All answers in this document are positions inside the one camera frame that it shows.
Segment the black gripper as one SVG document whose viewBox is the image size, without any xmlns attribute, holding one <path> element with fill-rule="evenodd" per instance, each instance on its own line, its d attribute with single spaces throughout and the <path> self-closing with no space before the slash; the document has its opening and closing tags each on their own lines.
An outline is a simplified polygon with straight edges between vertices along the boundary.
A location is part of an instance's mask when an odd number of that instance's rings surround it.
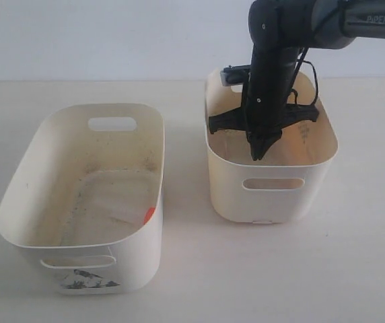
<svg viewBox="0 0 385 323">
<path fill-rule="evenodd" d="M 317 121 L 318 89 L 309 104 L 300 104 L 299 92 L 293 87 L 302 64 L 312 64 L 305 60 L 307 52 L 307 48 L 284 48 L 265 55 L 254 50 L 249 80 L 240 84 L 240 106 L 210 116 L 210 133 L 244 131 L 251 157 L 257 161 L 280 139 L 281 129 L 304 120 Z"/>
</svg>

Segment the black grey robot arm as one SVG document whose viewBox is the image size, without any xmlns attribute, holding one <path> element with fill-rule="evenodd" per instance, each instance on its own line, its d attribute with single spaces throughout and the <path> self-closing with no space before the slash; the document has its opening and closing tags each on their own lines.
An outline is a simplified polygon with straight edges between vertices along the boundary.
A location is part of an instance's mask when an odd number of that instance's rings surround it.
<svg viewBox="0 0 385 323">
<path fill-rule="evenodd" d="M 339 50 L 356 38 L 385 39 L 385 1 L 253 1 L 248 12 L 250 64 L 221 71 L 224 85 L 242 85 L 240 105 L 208 118 L 210 133 L 242 131 L 253 160 L 261 160 L 301 121 L 315 122 L 315 101 L 289 103 L 311 48 Z"/>
</svg>

